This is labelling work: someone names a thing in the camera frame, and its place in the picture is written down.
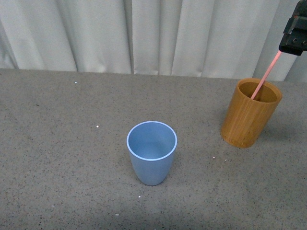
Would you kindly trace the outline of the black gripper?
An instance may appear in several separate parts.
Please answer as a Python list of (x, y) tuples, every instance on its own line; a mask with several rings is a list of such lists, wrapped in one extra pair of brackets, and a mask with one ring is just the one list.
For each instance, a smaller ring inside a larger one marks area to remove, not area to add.
[(307, 1), (300, 0), (289, 18), (279, 51), (300, 56), (307, 50)]

